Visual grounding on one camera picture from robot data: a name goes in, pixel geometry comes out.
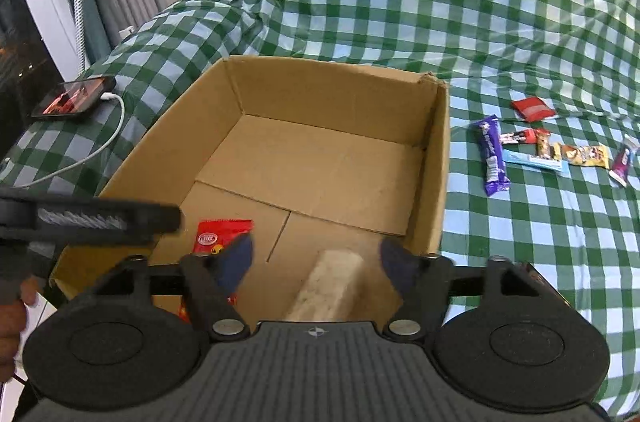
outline packet logo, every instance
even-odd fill
[[[198,237],[198,243],[200,245],[213,245],[218,241],[218,235],[216,233],[202,233]]]

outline green checkered tablecloth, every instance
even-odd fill
[[[509,192],[487,198],[469,122],[518,120],[510,101],[537,95],[558,111],[552,141],[617,152],[640,135],[638,0],[180,0],[87,75],[113,74],[127,106],[112,148],[39,190],[96,193],[156,119],[220,57],[295,56],[423,72],[450,84],[451,161],[442,252],[532,261],[607,336],[611,365],[597,400],[613,416],[640,409],[639,171],[621,189],[606,171],[570,177],[509,166]],[[112,134],[119,111],[34,125],[10,152],[5,185],[79,160]],[[465,305],[457,305],[459,312]]]

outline cardboard box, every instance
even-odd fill
[[[277,57],[231,57],[205,72],[146,134],[101,196],[180,204],[184,228],[155,264],[191,252],[203,219],[255,222],[238,311],[280,319],[325,249],[363,256],[353,320],[399,306],[380,266],[382,236],[434,253],[449,168],[446,85],[432,75]],[[73,296],[141,249],[67,247],[53,273]],[[179,299],[159,298],[174,310]]]

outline ribbed gray surface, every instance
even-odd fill
[[[324,334],[313,336],[315,328]],[[263,323],[245,342],[219,344],[197,374],[164,398],[110,413],[41,402],[25,422],[599,421],[587,407],[558,415],[502,413],[451,389],[415,345],[370,323]]]

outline coiled white cord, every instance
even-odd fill
[[[105,142],[97,150],[95,150],[93,153],[90,153],[89,155],[84,157],[82,160],[79,160],[78,162],[75,162],[75,163],[73,163],[73,164],[71,164],[71,165],[69,165],[67,167],[64,167],[62,169],[54,171],[53,173],[47,175],[46,177],[39,178],[39,179],[34,180],[33,182],[29,183],[29,184],[23,184],[22,186],[14,186],[14,188],[21,189],[21,188],[34,186],[36,184],[40,184],[41,182],[49,180],[49,179],[51,179],[51,178],[53,178],[55,176],[58,176],[61,173],[65,173],[66,171],[72,170],[73,168],[84,164],[89,159],[94,158],[96,155],[99,155],[100,153],[102,153],[107,148],[107,146],[110,145],[111,142],[113,142],[113,140],[119,135],[120,130],[122,129],[122,124],[124,123],[124,101],[122,100],[122,98],[119,95],[112,94],[111,92],[105,92],[104,94],[101,95],[100,99],[102,99],[103,101],[108,101],[108,100],[115,99],[116,101],[118,101],[118,103],[120,103],[120,122],[118,123],[118,127],[113,132],[113,135],[109,138],[109,140],[107,142]]]
[[[78,53],[78,75],[84,73],[84,6],[82,0],[74,0],[76,22],[76,52]]]

